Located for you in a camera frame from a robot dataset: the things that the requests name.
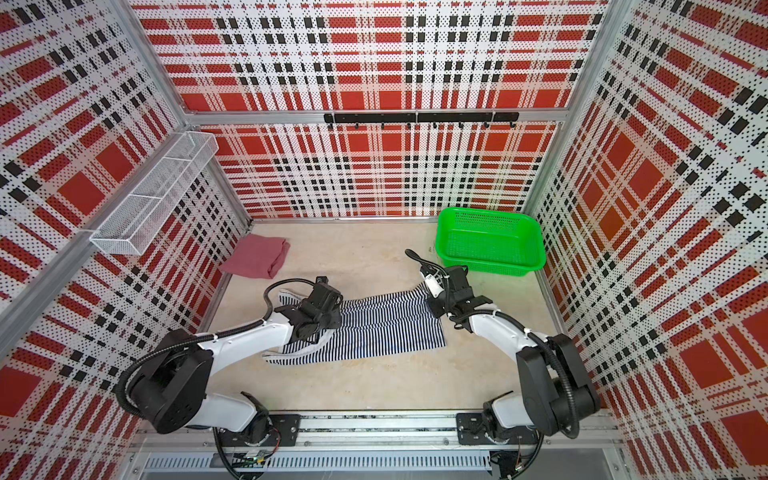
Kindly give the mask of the maroon tank top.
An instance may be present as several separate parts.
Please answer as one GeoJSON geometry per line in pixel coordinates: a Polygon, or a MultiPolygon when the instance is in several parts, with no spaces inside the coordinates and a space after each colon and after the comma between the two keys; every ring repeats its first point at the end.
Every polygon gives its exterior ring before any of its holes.
{"type": "Polygon", "coordinates": [[[246,235],[219,270],[251,279],[272,279],[284,265],[290,247],[285,238],[246,235]]]}

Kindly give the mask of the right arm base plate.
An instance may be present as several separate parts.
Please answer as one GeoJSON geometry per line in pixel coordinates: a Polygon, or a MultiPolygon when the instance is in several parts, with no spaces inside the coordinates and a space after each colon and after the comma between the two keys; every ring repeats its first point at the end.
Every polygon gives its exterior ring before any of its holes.
{"type": "Polygon", "coordinates": [[[528,426],[503,427],[489,411],[456,415],[461,445],[535,445],[536,432],[528,426]]]}

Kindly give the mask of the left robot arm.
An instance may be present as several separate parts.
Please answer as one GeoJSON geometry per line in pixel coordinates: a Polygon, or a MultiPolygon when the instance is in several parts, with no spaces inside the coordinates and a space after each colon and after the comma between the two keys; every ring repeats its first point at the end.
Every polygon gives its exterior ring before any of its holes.
{"type": "Polygon", "coordinates": [[[250,323],[215,333],[166,334],[119,377],[119,406],[158,434],[210,428],[216,435],[227,430],[248,444],[263,443],[273,431],[266,407],[247,392],[239,398],[210,393],[210,378],[246,358],[339,328],[343,295],[320,276],[278,281],[263,299],[266,312],[250,323]]]}

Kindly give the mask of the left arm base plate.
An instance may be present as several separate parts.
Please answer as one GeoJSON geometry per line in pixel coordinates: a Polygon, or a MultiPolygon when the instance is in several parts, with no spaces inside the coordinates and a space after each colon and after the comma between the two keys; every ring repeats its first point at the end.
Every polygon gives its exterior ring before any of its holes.
{"type": "Polygon", "coordinates": [[[299,434],[301,416],[299,414],[271,414],[270,422],[261,422],[260,433],[220,431],[220,440],[224,447],[293,447],[299,434]]]}

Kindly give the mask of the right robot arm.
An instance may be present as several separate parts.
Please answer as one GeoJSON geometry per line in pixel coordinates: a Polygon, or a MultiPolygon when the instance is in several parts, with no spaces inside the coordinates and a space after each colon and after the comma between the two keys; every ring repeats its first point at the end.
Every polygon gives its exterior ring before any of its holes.
{"type": "Polygon", "coordinates": [[[581,421],[601,409],[601,401],[573,340],[547,336],[501,311],[491,299],[477,296],[466,266],[420,266],[433,315],[458,329],[484,338],[515,362],[519,391],[483,406],[481,430],[492,442],[507,442],[526,427],[540,436],[580,435],[581,421]]]}

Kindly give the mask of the striped tank top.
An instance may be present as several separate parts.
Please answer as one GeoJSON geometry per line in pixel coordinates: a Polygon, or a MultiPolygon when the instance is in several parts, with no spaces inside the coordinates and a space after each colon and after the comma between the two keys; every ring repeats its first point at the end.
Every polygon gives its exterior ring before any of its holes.
{"type": "Polygon", "coordinates": [[[262,358],[272,365],[300,366],[443,348],[442,324],[429,309],[428,297],[426,285],[420,284],[407,291],[345,300],[339,328],[267,351],[262,358]]]}

